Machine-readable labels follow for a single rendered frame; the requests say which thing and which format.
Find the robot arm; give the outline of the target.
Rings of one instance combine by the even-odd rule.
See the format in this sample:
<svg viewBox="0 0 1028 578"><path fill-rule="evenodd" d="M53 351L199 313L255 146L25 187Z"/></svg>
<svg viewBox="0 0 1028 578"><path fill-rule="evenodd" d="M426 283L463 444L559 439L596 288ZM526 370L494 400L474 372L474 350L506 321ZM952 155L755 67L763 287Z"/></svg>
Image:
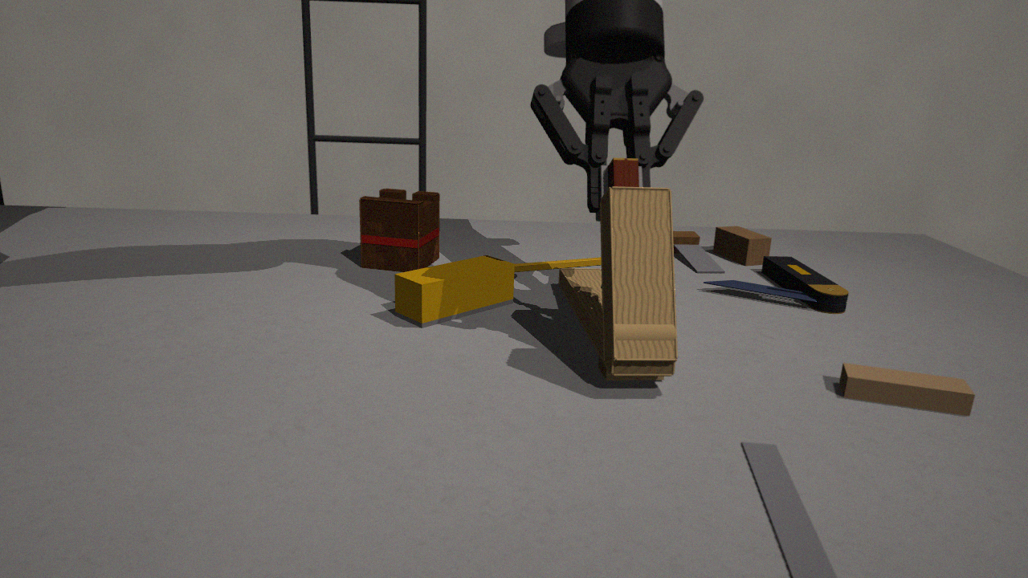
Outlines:
<svg viewBox="0 0 1028 578"><path fill-rule="evenodd" d="M565 0L565 19L568 15L570 10L583 0ZM655 0L663 10L663 0ZM557 58L566 58L566 47L565 47L565 22L555 23L548 30L545 31L544 35L544 52L549 56L557 56Z"/></svg>

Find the yellow rectangular block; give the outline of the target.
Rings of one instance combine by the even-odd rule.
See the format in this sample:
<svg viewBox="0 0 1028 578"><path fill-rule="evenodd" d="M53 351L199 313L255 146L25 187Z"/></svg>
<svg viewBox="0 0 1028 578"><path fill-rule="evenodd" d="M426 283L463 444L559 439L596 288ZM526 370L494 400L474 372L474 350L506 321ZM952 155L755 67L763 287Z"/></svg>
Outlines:
<svg viewBox="0 0 1028 578"><path fill-rule="evenodd" d="M488 255L395 274L395 317L418 327L513 303L515 264Z"/></svg>

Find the grey flat bar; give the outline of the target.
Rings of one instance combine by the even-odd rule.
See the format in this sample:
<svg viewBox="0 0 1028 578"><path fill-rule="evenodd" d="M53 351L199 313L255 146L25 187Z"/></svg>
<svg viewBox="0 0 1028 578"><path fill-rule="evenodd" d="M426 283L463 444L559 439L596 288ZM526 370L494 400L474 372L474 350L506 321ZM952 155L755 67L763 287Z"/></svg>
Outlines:
<svg viewBox="0 0 1028 578"><path fill-rule="evenodd" d="M837 578L776 444L741 444L792 578Z"/></svg>

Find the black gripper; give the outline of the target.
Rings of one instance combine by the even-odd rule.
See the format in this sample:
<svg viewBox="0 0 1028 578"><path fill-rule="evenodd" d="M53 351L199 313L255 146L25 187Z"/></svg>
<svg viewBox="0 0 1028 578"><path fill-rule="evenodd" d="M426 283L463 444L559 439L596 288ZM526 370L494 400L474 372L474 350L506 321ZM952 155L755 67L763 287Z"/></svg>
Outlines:
<svg viewBox="0 0 1028 578"><path fill-rule="evenodd" d="M671 158L704 94L673 85L665 64L663 10L655 0L579 2L565 19L565 47L561 80L537 85L530 108L563 162L586 169L587 207L601 221L601 198L610 187L610 128L622 130L626 158L638 158L639 187L651 187L650 169ZM586 145L562 111L563 95L586 122ZM651 148L650 116L663 98L671 123Z"/></svg>

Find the brown rectangular wooden block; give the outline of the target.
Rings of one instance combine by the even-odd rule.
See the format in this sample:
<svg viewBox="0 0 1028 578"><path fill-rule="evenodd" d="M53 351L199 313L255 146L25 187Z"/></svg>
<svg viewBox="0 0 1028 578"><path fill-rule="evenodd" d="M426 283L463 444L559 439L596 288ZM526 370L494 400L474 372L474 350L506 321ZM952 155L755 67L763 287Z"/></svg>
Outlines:
<svg viewBox="0 0 1028 578"><path fill-rule="evenodd" d="M838 383L845 398L959 416L972 412L974 392L964 378L843 363Z"/></svg>

